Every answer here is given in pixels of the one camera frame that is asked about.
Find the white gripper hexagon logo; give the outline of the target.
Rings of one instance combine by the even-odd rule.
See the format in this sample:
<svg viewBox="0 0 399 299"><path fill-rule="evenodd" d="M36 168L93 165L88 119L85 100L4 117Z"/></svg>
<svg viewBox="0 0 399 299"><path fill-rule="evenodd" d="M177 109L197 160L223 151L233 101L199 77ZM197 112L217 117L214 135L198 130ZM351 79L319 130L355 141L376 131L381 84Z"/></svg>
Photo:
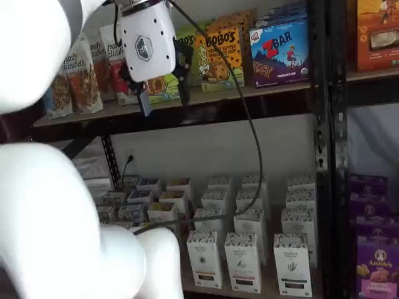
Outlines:
<svg viewBox="0 0 399 299"><path fill-rule="evenodd" d="M165 2L121 2L120 33L128 69L127 86L148 117L152 105L143 81L171 74L176 67L175 29ZM183 107L190 101L187 76L178 77Z"/></svg>

